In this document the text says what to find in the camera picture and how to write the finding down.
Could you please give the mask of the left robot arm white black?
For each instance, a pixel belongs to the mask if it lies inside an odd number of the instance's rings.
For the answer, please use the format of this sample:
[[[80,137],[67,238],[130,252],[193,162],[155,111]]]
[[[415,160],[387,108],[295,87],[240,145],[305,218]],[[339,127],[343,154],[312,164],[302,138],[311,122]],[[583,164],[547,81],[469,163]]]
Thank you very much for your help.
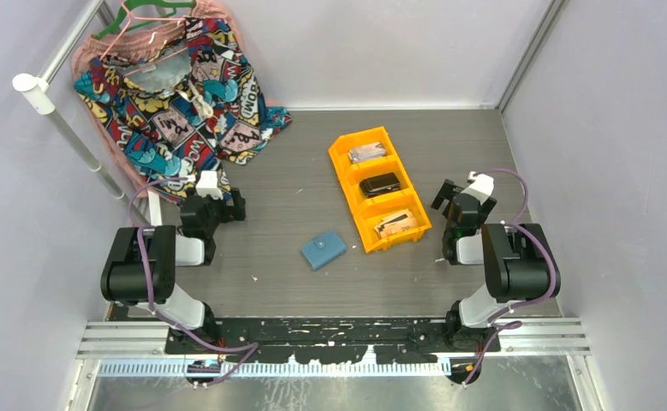
[[[180,206],[180,227],[120,228],[101,273],[102,296],[161,315],[174,339],[186,340],[201,354],[210,353],[220,340],[214,314],[208,304],[182,289],[176,269],[210,265],[219,225],[246,216],[246,200],[238,188],[231,188],[229,200],[190,194]]]

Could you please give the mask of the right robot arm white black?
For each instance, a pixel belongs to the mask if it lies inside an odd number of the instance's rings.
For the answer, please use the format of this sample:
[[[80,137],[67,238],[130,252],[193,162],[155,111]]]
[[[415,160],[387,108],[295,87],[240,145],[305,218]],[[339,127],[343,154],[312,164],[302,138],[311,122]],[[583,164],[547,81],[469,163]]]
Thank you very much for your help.
[[[431,207],[445,218],[442,255],[450,265],[480,265],[484,283],[446,313],[444,340],[455,351],[482,347],[496,319],[517,307],[557,296],[560,273],[538,223],[487,223],[496,205],[492,178],[477,175],[466,187],[446,179]]]

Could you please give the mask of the blue card holder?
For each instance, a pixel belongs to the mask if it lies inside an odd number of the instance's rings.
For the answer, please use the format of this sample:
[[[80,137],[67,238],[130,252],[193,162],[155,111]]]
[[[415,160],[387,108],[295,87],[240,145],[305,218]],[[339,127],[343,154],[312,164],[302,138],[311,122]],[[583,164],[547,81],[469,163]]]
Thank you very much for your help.
[[[301,248],[301,253],[314,271],[346,253],[347,247],[335,230],[314,237]]]

